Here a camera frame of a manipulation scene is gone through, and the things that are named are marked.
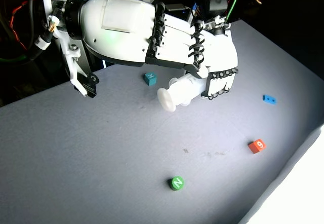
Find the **dot on blue block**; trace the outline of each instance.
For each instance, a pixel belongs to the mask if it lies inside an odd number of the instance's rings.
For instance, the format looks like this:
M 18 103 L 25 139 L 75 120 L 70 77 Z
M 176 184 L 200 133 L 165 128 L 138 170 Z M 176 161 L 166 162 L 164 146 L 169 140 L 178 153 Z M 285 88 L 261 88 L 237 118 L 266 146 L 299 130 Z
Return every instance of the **dot on blue block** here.
M 144 75 L 144 80 L 145 80 L 146 84 L 148 84 L 149 86 L 155 85 L 156 79 L 157 79 L 157 76 L 153 72 L 146 73 Z
M 273 105 L 277 104 L 277 100 L 274 97 L 269 96 L 269 95 L 263 95 L 263 101 L 273 104 Z

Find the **red cube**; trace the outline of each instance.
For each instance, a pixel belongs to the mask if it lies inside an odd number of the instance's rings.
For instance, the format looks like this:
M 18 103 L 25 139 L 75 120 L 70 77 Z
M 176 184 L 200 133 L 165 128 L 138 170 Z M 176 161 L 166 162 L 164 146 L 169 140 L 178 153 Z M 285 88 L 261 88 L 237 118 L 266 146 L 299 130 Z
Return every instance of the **red cube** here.
M 262 139 L 257 139 L 256 141 L 250 143 L 248 146 L 254 154 L 267 148 L 267 145 L 263 142 Z

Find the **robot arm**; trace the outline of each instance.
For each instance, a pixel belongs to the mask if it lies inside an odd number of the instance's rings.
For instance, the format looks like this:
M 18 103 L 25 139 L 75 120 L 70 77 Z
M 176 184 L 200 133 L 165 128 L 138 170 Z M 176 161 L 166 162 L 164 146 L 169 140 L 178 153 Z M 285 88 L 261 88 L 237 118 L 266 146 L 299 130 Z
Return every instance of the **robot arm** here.
M 95 95 L 95 83 L 78 66 L 79 49 L 72 46 L 70 37 L 82 39 L 91 53 L 116 64 L 183 68 L 197 81 L 204 80 L 200 94 L 209 99 L 228 92 L 233 84 L 237 53 L 230 24 L 224 17 L 217 15 L 190 26 L 164 14 L 163 4 L 154 7 L 137 0 L 60 1 L 67 30 L 56 27 L 54 36 L 67 60 L 70 80 L 83 96 Z M 44 0 L 48 22 L 53 11 L 50 4 L 51 0 Z

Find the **gray tabletop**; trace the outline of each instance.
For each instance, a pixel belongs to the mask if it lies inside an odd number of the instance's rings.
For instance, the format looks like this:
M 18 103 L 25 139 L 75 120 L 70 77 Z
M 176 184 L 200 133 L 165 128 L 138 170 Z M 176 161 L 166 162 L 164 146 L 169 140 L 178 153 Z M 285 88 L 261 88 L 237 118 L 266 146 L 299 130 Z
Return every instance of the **gray tabletop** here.
M 324 82 L 243 21 L 232 34 L 239 74 L 213 101 L 166 112 L 181 70 L 114 65 L 94 99 L 66 83 L 0 108 L 0 223 L 238 222 L 323 120 Z

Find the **teal cube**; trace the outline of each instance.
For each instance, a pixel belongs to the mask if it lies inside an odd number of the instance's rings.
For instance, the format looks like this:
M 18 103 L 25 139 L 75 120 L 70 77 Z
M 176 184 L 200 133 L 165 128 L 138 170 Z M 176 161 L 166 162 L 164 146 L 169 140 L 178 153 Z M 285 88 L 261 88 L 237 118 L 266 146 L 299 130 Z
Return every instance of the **teal cube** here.
M 145 80 L 146 84 L 148 84 L 149 86 L 155 85 L 156 79 L 157 79 L 157 76 L 153 72 L 146 73 L 144 75 L 144 80 Z

